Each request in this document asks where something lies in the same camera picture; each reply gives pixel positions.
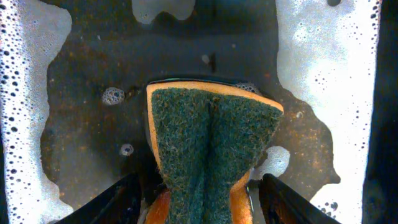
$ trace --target crease in sponge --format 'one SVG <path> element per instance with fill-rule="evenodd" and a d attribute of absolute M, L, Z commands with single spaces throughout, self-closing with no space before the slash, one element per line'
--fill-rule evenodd
<path fill-rule="evenodd" d="M 200 82 L 149 85 L 147 100 L 152 147 L 170 192 L 163 223 L 250 223 L 251 217 L 241 217 L 251 215 L 248 174 L 282 106 L 236 87 Z"/>

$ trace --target green abrasive surface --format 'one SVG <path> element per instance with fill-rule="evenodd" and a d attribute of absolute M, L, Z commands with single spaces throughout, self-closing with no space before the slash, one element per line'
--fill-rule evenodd
<path fill-rule="evenodd" d="M 169 88 L 152 94 L 167 223 L 232 223 L 231 187 L 272 137 L 282 112 L 256 100 Z"/>

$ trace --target wet surface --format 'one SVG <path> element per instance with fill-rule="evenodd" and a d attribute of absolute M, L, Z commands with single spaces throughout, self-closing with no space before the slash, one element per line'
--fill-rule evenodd
<path fill-rule="evenodd" d="M 128 93 L 173 74 L 254 83 L 285 109 L 269 144 L 290 152 L 279 179 L 308 200 L 323 185 L 340 181 L 329 130 L 277 79 L 275 2 L 200 1 L 186 21 L 161 14 L 150 27 L 136 22 L 130 1 L 45 2 L 68 9 L 73 19 L 48 69 L 50 116 L 41 149 L 45 173 L 74 209 L 130 172 L 139 174 L 142 189 L 157 187 L 159 175 L 144 132 L 144 94 L 135 91 L 136 96 L 114 106 L 104 105 L 101 96 L 108 87 Z M 215 66 L 204 63 L 203 55 L 212 55 Z M 134 147 L 131 156 L 120 155 L 123 144 Z"/>

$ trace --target green scouring pad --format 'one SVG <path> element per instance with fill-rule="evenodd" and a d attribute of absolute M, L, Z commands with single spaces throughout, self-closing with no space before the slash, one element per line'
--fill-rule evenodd
<path fill-rule="evenodd" d="M 153 208 L 146 223 L 251 223 L 245 186 L 282 106 L 203 82 L 148 85 L 147 104 L 150 141 L 170 198 L 166 216 Z"/>

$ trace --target sponge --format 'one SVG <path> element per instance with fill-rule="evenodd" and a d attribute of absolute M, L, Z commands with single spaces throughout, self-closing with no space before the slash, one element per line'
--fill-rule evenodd
<path fill-rule="evenodd" d="M 147 107 L 168 190 L 146 223 L 252 223 L 246 184 L 282 106 L 233 86 L 179 81 L 148 85 Z"/>

